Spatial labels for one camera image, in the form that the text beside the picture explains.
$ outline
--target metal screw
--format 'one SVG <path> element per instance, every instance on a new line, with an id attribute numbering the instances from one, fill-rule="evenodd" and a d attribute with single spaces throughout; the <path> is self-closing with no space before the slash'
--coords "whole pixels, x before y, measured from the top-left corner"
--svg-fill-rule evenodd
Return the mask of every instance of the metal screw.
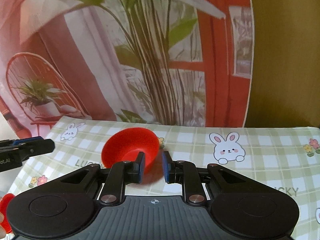
<path id="1" fill-rule="evenodd" d="M 101 197 L 101 201 L 105 203 L 112 203 L 117 200 L 117 197 L 115 195 L 104 195 Z"/>
<path id="2" fill-rule="evenodd" d="M 191 195 L 191 196 L 189 197 L 189 200 L 190 200 L 191 202 L 193 202 L 193 203 L 200 203 L 200 202 L 204 201 L 204 196 L 198 195 L 198 194 L 196 194 L 196 195 Z"/>

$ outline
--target red bowl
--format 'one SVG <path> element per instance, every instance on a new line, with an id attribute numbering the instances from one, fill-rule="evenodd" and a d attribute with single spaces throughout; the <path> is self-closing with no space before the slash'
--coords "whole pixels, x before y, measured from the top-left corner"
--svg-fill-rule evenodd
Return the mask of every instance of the red bowl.
<path id="1" fill-rule="evenodd" d="M 121 161 L 135 161 L 139 152 L 145 153 L 144 173 L 153 165 L 159 151 L 159 139 L 149 129 L 127 128 L 113 135 L 104 145 L 101 160 L 106 168 Z"/>
<path id="2" fill-rule="evenodd" d="M 9 225 L 9 222 L 7 220 L 7 207 L 9 205 L 9 202 L 14 198 L 14 195 L 9 193 L 4 195 L 2 200 L 0 201 L 0 213 L 3 214 L 4 220 L 2 223 L 0 223 L 0 226 L 4 228 L 7 234 L 12 232 L 11 226 Z"/>

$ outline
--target mustard yellow wall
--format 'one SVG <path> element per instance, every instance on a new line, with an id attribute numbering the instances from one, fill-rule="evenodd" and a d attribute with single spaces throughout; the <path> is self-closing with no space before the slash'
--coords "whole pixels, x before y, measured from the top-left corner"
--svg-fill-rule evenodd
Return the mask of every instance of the mustard yellow wall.
<path id="1" fill-rule="evenodd" d="M 320 0 L 252 0 L 246 127 L 320 126 Z"/>

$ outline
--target gray ribbed panel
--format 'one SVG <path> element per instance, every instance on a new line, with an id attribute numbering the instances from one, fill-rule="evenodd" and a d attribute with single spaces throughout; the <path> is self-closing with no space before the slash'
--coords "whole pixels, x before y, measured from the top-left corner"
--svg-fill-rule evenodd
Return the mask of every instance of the gray ribbed panel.
<path id="1" fill-rule="evenodd" d="M 227 240 L 217 231 L 206 209 L 179 196 L 128 196 L 120 206 L 102 208 L 91 225 L 65 240 Z"/>

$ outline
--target checkered tablecloth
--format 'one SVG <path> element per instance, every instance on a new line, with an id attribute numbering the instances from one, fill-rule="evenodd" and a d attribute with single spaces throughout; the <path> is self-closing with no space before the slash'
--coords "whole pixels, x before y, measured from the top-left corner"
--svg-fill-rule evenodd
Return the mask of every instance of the checkered tablecloth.
<path id="1" fill-rule="evenodd" d="M 312 127 L 195 128 L 63 117 L 47 136 L 55 141 L 55 151 L 30 158 L 9 192 L 17 195 L 79 167 L 102 164 L 100 153 L 105 142 L 128 127 L 152 130 L 159 137 L 161 150 L 168 150 L 173 160 L 191 161 L 197 167 L 218 163 L 213 155 L 215 144 L 209 138 L 210 133 L 226 139 L 228 134 L 236 132 L 237 143 L 244 149 L 245 157 L 240 162 L 229 161 L 225 166 L 290 195 L 300 208 L 294 239 L 320 239 L 320 129 Z M 157 160 L 152 175 L 145 178 L 144 184 L 128 185 L 126 194 L 177 195 L 181 194 L 181 186 L 164 182 L 161 161 Z"/>

